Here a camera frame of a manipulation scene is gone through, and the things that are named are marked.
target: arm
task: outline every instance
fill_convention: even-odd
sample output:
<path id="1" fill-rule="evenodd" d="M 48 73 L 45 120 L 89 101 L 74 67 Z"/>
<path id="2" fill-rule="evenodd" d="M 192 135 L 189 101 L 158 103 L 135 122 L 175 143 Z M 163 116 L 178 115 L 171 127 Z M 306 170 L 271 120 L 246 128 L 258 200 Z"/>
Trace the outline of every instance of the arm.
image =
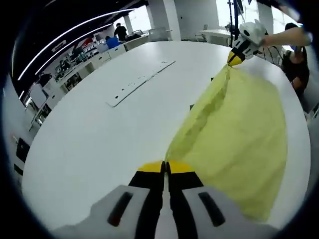
<path id="1" fill-rule="evenodd" d="M 296 77 L 293 79 L 292 85 L 293 85 L 294 89 L 297 90 L 298 88 L 303 86 L 303 83 L 299 77 Z"/>
<path id="2" fill-rule="evenodd" d="M 294 27 L 278 34 L 266 35 L 262 40 L 263 46 L 293 45 L 309 46 L 311 41 L 301 27 Z"/>

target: ceiling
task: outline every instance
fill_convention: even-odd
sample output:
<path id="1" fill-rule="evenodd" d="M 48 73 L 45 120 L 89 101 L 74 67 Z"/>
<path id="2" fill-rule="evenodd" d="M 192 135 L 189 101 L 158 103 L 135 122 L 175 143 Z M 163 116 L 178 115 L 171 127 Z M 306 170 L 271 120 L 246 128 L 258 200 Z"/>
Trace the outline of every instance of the ceiling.
<path id="1" fill-rule="evenodd" d="M 17 15 L 23 19 L 25 27 L 19 29 L 20 36 L 14 48 L 11 64 L 12 81 L 18 95 L 22 91 L 26 93 L 38 79 L 34 73 L 53 55 L 51 49 L 58 43 L 63 40 L 69 43 L 89 31 L 113 23 L 128 12 L 93 20 L 67 33 L 41 53 L 18 81 L 18 77 L 35 55 L 57 36 L 96 16 L 144 4 L 145 0 L 38 0 L 31 6 L 26 5 L 29 11 L 24 8 L 24 12 Z"/>

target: office room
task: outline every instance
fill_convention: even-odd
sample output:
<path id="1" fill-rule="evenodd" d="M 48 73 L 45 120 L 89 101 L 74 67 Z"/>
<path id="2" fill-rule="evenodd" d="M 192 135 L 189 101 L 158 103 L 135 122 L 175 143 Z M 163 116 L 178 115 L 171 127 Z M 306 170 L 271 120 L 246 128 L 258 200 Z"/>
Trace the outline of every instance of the office room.
<path id="1" fill-rule="evenodd" d="M 314 230 L 318 36 L 315 13 L 305 14 L 314 6 L 24 5 L 6 39 L 1 97 L 3 176 L 19 224 L 30 224 L 24 235 Z"/>

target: chair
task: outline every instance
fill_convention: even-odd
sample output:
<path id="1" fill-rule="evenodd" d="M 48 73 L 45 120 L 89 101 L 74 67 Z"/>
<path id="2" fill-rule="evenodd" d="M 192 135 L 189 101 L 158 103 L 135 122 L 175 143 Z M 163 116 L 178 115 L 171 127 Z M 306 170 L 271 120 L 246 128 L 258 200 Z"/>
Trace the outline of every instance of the chair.
<path id="1" fill-rule="evenodd" d="M 168 34 L 165 27 L 159 27 L 149 30 L 150 42 L 168 41 Z"/>
<path id="2" fill-rule="evenodd" d="M 203 30 L 207 30 L 207 29 L 208 29 L 208 24 L 205 24 Z M 205 36 L 204 34 L 195 33 L 195 38 L 196 38 L 196 41 L 198 41 L 198 42 L 207 42 L 206 36 Z"/>

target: person with dark hair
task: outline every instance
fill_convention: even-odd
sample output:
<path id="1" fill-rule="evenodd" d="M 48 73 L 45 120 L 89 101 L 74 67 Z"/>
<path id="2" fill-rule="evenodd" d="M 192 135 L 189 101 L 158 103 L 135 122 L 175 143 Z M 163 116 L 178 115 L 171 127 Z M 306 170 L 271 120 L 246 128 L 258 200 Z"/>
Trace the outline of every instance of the person with dark hair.
<path id="1" fill-rule="evenodd" d="M 126 37 L 126 28 L 124 26 L 121 26 L 120 23 L 116 24 L 116 29 L 114 31 L 114 36 L 118 36 L 120 41 L 125 41 Z"/>
<path id="2" fill-rule="evenodd" d="M 288 23 L 285 30 L 297 27 L 293 23 Z M 283 56 L 282 70 L 288 80 L 293 85 L 297 96 L 300 98 L 309 81 L 309 68 L 307 52 L 304 46 L 292 46 L 294 51 L 287 51 Z"/>

